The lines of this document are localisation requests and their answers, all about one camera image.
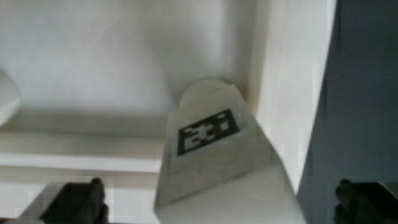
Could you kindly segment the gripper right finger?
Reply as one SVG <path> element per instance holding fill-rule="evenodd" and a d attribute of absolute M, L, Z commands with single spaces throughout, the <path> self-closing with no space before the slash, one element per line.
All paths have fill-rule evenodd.
<path fill-rule="evenodd" d="M 336 188 L 334 224 L 398 224 L 398 182 L 352 182 Z"/>

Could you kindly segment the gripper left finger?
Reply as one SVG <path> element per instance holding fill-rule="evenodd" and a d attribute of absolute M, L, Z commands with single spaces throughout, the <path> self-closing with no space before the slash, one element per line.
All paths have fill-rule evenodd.
<path fill-rule="evenodd" d="M 105 184 L 50 183 L 18 218 L 21 224 L 109 224 Z"/>

